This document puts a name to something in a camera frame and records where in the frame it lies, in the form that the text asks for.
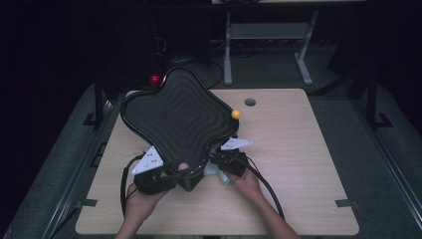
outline red ball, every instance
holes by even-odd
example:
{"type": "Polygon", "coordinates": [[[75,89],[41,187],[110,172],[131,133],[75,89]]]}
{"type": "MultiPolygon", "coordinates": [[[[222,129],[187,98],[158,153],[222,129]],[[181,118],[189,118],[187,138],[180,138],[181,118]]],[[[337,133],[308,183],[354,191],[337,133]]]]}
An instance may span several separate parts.
{"type": "Polygon", "coordinates": [[[154,87],[159,87],[161,85],[161,78],[154,74],[149,78],[149,83],[154,87]]]}

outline orange ball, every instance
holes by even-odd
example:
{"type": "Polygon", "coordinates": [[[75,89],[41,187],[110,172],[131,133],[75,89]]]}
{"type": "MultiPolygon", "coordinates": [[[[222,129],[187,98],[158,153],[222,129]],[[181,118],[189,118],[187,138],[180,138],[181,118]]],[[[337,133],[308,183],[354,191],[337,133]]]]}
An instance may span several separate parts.
{"type": "Polygon", "coordinates": [[[240,113],[240,111],[239,111],[239,110],[233,110],[233,111],[232,111],[232,118],[233,118],[234,120],[238,120],[238,119],[240,118],[240,115],[241,115],[241,113],[240,113]]]}

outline table top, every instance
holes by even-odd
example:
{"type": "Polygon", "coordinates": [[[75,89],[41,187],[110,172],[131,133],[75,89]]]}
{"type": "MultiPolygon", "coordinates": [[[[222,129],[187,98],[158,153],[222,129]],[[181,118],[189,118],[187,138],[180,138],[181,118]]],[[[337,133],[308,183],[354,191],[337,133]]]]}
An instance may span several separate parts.
{"type": "MultiPolygon", "coordinates": [[[[251,157],[279,197],[289,224],[300,235],[354,235],[358,232],[335,166],[302,90],[213,90],[232,109],[242,112],[239,138],[254,144],[241,150],[251,157]],[[248,107],[245,99],[254,99],[248,107]]],[[[150,145],[117,118],[76,230],[81,234],[115,234],[123,216],[119,203],[122,170],[150,145]]],[[[127,185],[132,182],[128,177],[127,185]]],[[[263,191],[274,204],[264,185],[263,191]]],[[[258,213],[217,175],[206,176],[192,192],[177,186],[157,205],[139,234],[265,235],[258,213]]]]}

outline star-shaped tray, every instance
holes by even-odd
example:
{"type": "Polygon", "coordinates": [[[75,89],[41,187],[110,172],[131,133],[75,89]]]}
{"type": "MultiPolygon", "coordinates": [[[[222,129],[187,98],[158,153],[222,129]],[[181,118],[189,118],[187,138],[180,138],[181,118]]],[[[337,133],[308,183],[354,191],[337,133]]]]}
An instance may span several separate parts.
{"type": "Polygon", "coordinates": [[[180,183],[188,191],[202,179],[210,151],[237,133],[231,112],[185,67],[169,70],[156,91],[127,96],[120,108],[123,122],[170,164],[167,173],[189,164],[188,179],[180,183]]]}

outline metal stand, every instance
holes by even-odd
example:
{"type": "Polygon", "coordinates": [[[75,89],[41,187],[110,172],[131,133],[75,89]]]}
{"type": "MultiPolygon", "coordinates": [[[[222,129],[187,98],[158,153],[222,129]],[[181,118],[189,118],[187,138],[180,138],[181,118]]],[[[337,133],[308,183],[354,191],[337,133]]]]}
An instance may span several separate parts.
{"type": "Polygon", "coordinates": [[[367,103],[366,103],[366,120],[373,129],[379,127],[392,127],[392,124],[386,114],[379,113],[381,121],[376,121],[376,87],[377,79],[375,76],[370,76],[368,82],[368,93],[367,93],[367,103]]]}
{"type": "Polygon", "coordinates": [[[224,83],[226,86],[233,84],[230,62],[231,39],[303,39],[304,44],[301,50],[295,53],[295,60],[304,83],[311,85],[313,81],[304,59],[314,31],[317,14],[318,11],[314,11],[308,23],[231,23],[230,12],[227,13],[226,53],[224,56],[224,83]]]}
{"type": "Polygon", "coordinates": [[[88,114],[85,118],[83,125],[93,125],[94,130],[97,130],[100,127],[100,124],[103,122],[103,89],[100,80],[94,82],[94,94],[95,94],[95,103],[96,103],[96,113],[88,114]]]}

